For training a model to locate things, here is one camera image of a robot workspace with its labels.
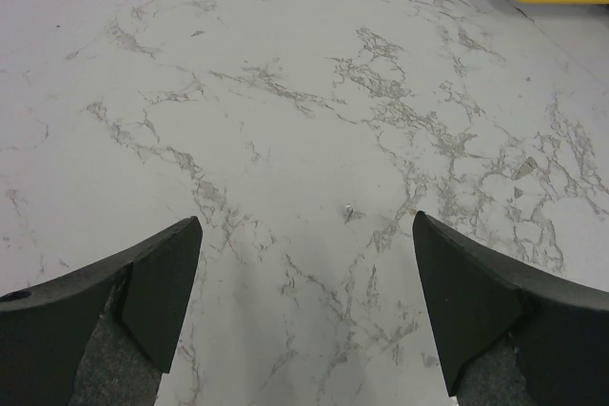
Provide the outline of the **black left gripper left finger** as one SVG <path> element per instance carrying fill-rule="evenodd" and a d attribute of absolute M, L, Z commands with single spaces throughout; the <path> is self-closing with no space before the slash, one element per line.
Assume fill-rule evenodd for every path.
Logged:
<path fill-rule="evenodd" d="M 1 299 L 4 405 L 152 405 L 199 262 L 199 220 Z"/>

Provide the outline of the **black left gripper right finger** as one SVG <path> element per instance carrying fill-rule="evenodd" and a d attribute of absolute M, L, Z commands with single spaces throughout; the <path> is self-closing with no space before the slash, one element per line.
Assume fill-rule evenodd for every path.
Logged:
<path fill-rule="evenodd" d="M 420 211 L 413 240 L 447 393 L 461 405 L 605 405 L 608 294 Z"/>

